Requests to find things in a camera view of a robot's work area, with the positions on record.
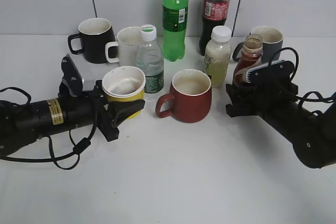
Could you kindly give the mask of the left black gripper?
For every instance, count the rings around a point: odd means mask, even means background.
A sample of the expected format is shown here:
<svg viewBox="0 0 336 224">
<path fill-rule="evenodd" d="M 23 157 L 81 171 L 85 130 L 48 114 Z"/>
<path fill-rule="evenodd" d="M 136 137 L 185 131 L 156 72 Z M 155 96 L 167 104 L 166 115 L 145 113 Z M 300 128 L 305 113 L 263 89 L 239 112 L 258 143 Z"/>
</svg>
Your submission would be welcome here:
<svg viewBox="0 0 336 224">
<path fill-rule="evenodd" d="M 141 111 L 145 105 L 145 101 L 142 99 L 109 102 L 102 89 L 102 80 L 95 82 L 91 95 L 97 112 L 97 127 L 107 142 L 117 140 L 119 137 L 118 126 L 133 114 Z"/>
</svg>

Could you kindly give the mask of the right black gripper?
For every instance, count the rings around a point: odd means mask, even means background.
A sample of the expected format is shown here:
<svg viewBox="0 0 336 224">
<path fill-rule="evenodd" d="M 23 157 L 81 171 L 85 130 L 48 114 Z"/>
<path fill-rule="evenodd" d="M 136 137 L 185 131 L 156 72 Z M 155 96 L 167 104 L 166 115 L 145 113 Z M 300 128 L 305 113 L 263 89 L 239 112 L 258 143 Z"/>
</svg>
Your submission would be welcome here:
<svg viewBox="0 0 336 224">
<path fill-rule="evenodd" d="M 226 84 L 231 104 L 226 105 L 230 117 L 259 116 L 262 119 L 298 119 L 298 86 L 284 71 L 253 71 L 252 86 Z"/>
</svg>

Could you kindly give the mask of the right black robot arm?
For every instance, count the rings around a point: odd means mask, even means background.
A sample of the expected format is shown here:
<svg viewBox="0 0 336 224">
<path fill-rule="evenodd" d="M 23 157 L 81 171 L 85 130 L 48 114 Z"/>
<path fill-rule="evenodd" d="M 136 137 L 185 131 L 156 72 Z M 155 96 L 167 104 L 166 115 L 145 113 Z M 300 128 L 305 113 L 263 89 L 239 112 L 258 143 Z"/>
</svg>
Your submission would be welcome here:
<svg viewBox="0 0 336 224">
<path fill-rule="evenodd" d="M 310 112 L 297 99 L 287 95 L 298 93 L 289 77 L 271 78 L 244 90 L 226 85 L 231 103 L 226 113 L 231 117 L 259 116 L 286 138 L 298 159 L 309 168 L 335 164 L 335 104 L 325 112 Z"/>
</svg>

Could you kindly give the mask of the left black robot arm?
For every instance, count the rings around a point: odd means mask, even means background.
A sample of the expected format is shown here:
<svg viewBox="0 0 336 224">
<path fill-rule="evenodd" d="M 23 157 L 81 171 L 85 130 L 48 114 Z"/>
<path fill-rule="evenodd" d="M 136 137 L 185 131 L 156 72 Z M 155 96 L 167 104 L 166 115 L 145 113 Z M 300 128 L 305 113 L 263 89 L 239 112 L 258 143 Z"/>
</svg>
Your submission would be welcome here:
<svg viewBox="0 0 336 224">
<path fill-rule="evenodd" d="M 38 102 L 32 102 L 26 91 L 13 89 L 26 96 L 27 102 L 1 101 L 1 159 L 12 162 L 46 163 L 79 155 L 91 144 L 93 133 L 61 157 L 29 159 L 11 156 L 38 139 L 87 125 L 92 125 L 94 131 L 99 130 L 107 142 L 114 141 L 119 137 L 118 126 L 145 105 L 140 98 L 128 102 L 108 101 L 101 81 L 91 91 L 82 91 L 79 95 L 71 94 L 70 88 L 62 83 L 57 98 Z"/>
</svg>

